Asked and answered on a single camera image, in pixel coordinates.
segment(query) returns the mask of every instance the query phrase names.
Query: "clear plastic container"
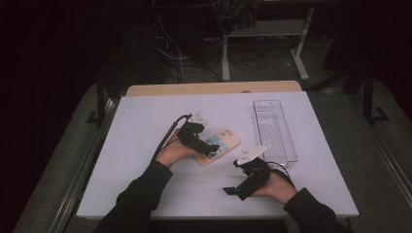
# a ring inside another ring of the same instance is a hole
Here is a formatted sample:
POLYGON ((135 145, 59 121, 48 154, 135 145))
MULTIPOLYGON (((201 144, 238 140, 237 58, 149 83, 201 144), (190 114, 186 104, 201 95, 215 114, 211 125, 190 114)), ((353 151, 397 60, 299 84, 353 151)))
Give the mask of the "clear plastic container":
POLYGON ((254 101, 254 110, 257 144, 270 145, 270 148, 262 155, 262 159, 286 167, 292 165, 297 161, 297 155, 281 102, 257 100, 254 101))

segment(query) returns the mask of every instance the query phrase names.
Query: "sleeve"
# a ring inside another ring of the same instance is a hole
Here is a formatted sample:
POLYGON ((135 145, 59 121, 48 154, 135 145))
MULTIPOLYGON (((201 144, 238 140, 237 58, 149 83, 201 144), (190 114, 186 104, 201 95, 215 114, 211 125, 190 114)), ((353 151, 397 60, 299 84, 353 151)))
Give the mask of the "sleeve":
POLYGON ((300 190, 285 205, 284 210, 297 222, 303 233, 353 232, 336 221, 335 212, 316 200, 306 188, 300 190))
POLYGON ((94 232, 147 232, 151 213, 172 172, 154 161, 143 175, 122 192, 116 206, 100 221, 94 232))

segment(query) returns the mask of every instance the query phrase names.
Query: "hand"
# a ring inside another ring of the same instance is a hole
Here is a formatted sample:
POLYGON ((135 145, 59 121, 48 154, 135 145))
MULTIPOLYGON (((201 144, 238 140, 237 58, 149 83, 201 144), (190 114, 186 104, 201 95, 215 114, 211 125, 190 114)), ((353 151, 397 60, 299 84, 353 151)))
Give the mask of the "hand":
POLYGON ((171 168, 173 164, 177 163, 184 157, 190 155, 198 154, 197 151, 185 147, 178 138, 179 128, 173 132, 173 135, 165 144, 165 147, 161 151, 160 155, 157 157, 157 161, 162 163, 164 166, 171 168))
POLYGON ((281 175, 271 172, 269 181, 252 196, 267 196, 285 205, 296 193, 297 190, 281 175))

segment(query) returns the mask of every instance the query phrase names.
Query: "white table surface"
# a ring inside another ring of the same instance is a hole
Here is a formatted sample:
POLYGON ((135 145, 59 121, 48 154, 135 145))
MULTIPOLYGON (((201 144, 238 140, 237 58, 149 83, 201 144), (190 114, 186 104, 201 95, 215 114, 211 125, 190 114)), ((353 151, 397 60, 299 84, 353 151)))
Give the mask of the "white table surface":
POLYGON ((200 113, 209 120, 205 140, 230 127, 241 144, 209 165, 189 157, 172 167, 174 176, 163 191, 153 218, 278 218, 283 206, 264 197, 226 195, 223 187, 246 179, 232 162, 241 149, 256 145, 252 122, 254 100, 280 100, 298 161, 290 175, 296 188, 307 187, 338 216, 359 214, 340 174, 306 92, 263 92, 123 97, 94 167, 77 216, 103 217, 118 195, 145 171, 172 123, 180 116, 200 113))

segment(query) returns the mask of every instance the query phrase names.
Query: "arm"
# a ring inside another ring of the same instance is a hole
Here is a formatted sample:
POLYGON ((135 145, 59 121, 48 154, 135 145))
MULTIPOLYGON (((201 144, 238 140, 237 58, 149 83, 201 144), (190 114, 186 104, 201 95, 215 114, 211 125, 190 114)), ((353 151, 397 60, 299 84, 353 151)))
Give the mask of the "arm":
POLYGON ((297 222, 302 232, 352 232, 337 222, 334 211, 316 200, 306 188, 297 191, 279 174, 271 173, 267 184, 253 196, 267 196, 284 204, 284 210, 297 222))
POLYGON ((156 161, 119 195, 116 206, 103 217, 95 232, 148 231, 151 213, 157 208, 161 193, 173 175, 169 168, 180 159, 197 154, 179 142, 177 132, 156 161))

